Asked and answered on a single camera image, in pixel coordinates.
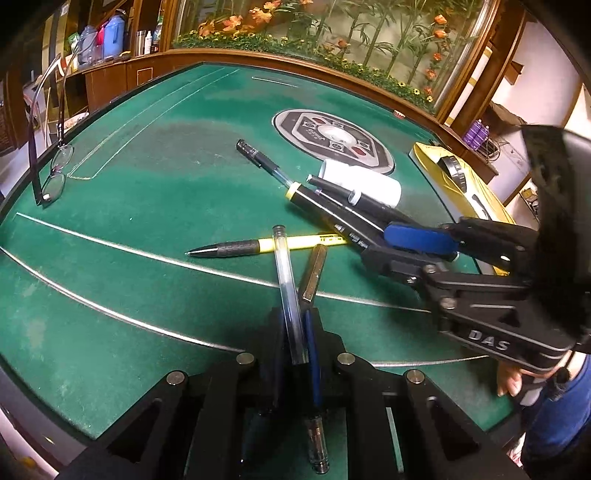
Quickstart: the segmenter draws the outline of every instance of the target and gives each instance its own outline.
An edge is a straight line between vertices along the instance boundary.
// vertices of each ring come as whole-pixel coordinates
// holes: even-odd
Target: white bottle with nozzle
[[[151,48],[152,48],[152,32],[150,30],[148,30],[148,34],[146,35],[146,39],[144,41],[144,55],[149,55]]]

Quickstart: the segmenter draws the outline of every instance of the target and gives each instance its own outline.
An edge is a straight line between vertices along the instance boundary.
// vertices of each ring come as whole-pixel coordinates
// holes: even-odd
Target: yellow pen
[[[318,244],[330,247],[332,245],[344,245],[345,243],[345,239],[335,233],[289,236],[287,238],[287,246],[290,250],[314,248]],[[258,255],[273,251],[275,251],[275,243],[272,238],[259,238],[258,240],[240,240],[238,242],[206,245],[190,250],[185,255],[199,258],[223,258]]]

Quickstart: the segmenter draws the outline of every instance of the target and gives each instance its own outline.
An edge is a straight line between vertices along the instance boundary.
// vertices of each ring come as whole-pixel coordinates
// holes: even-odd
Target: person
[[[591,476],[589,364],[589,355],[569,352],[545,375],[504,362],[498,365],[498,395],[509,394],[522,409],[521,462],[532,480]],[[563,381],[557,382],[561,375]]]

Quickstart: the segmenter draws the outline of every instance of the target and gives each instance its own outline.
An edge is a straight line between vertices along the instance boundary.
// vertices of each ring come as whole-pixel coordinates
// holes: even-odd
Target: green felt surface
[[[274,283],[273,255],[191,260],[183,252],[218,241],[269,237],[278,223],[289,235],[322,229],[289,204],[282,186],[235,150],[244,138],[295,180],[316,174],[320,162],[288,144],[271,125],[276,113],[291,108],[332,113],[373,133],[394,156],[392,175],[402,185],[399,208],[426,225],[450,220],[446,200],[407,155],[416,141],[433,138],[429,132],[363,99],[299,77],[203,65],[130,98],[81,132],[72,142],[74,157],[66,171],[87,157],[72,175],[90,180],[68,178],[62,197],[46,209],[35,206],[27,189],[0,226],[0,245],[50,280],[116,312],[208,342],[248,348],[269,309],[280,304],[279,291],[222,275]],[[215,271],[122,251],[19,213]],[[292,252],[296,278],[308,254]],[[466,257],[453,268],[476,271]],[[235,355],[96,312],[6,256],[0,257],[0,271],[0,310],[6,312],[0,353],[41,400],[91,436],[104,431],[166,372],[197,373]],[[412,289],[367,273],[357,253],[344,246],[329,250],[320,290],[423,308]],[[440,336],[422,312],[322,297],[316,304],[325,329],[369,361],[471,355]],[[509,402],[494,394],[494,368],[488,359],[421,367],[483,428],[510,411]],[[332,442],[344,454],[342,425],[336,423]],[[309,468],[301,468],[303,476],[291,478],[306,476]],[[334,467],[335,478],[342,468],[346,465]]]

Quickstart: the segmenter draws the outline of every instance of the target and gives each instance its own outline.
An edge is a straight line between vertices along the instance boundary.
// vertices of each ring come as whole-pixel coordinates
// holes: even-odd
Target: blue clothing
[[[591,417],[591,368],[589,355],[578,376],[566,386],[564,395],[556,401],[548,398],[548,386],[539,399],[524,408],[524,464],[546,460],[562,453]]]

